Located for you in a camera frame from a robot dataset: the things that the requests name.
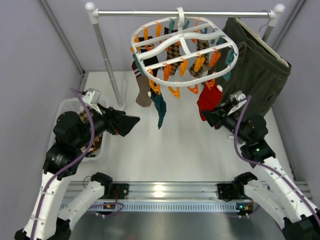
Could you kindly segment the red sock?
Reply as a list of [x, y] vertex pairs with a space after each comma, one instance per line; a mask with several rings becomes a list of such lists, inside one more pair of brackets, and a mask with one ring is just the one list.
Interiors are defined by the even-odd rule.
[[212, 111], [221, 102], [223, 88], [221, 85], [207, 83], [204, 84], [201, 94], [197, 100], [199, 115], [202, 121], [206, 121], [202, 111]]

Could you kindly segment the teal sock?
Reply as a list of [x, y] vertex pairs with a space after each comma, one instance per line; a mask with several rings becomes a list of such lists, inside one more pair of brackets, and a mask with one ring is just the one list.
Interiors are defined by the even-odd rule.
[[167, 112], [167, 104], [161, 94], [151, 94], [151, 100], [153, 101], [158, 113], [157, 127], [160, 129], [163, 125], [164, 118]]

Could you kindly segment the white oval clip hanger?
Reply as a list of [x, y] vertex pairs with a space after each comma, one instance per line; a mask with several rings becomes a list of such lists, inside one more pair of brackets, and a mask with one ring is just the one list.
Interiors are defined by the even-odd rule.
[[[220, 28], [204, 17], [188, 17], [182, 7], [177, 8], [177, 15], [154, 20], [139, 27], [131, 37], [131, 52], [137, 68], [146, 75], [150, 88], [156, 93], [161, 93], [161, 84], [168, 87], [176, 98], [180, 96], [180, 88], [187, 87], [197, 94], [198, 85], [221, 76], [228, 76], [235, 67], [239, 50]], [[176, 44], [179, 55], [170, 59], [160, 60], [151, 65], [146, 64], [147, 59], [158, 57]], [[189, 66], [189, 61], [194, 60], [193, 70], [198, 72], [208, 62], [209, 67], [214, 67], [222, 59], [222, 51], [226, 49], [225, 68], [213, 72], [208, 76], [194, 76], [189, 81], [170, 80], [170, 72], [177, 64], [179, 75], [183, 77]]]

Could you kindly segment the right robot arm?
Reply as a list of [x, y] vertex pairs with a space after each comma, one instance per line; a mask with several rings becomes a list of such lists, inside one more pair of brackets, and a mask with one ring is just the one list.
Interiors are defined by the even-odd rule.
[[211, 127], [225, 127], [235, 134], [235, 140], [243, 142], [235, 151], [252, 169], [232, 181], [235, 195], [256, 202], [277, 223], [286, 240], [318, 240], [320, 209], [291, 180], [266, 142], [264, 117], [252, 115], [240, 121], [228, 110], [217, 107], [201, 113]]

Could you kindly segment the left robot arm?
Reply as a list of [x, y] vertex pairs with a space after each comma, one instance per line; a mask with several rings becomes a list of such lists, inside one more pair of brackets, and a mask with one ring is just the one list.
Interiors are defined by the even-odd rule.
[[67, 240], [80, 218], [100, 198], [113, 190], [112, 177], [97, 172], [65, 208], [61, 208], [67, 188], [95, 137], [108, 132], [125, 137], [140, 121], [112, 107], [89, 112], [82, 121], [74, 111], [62, 113], [53, 128], [55, 143], [47, 151], [36, 204], [28, 223], [15, 233], [16, 240]]

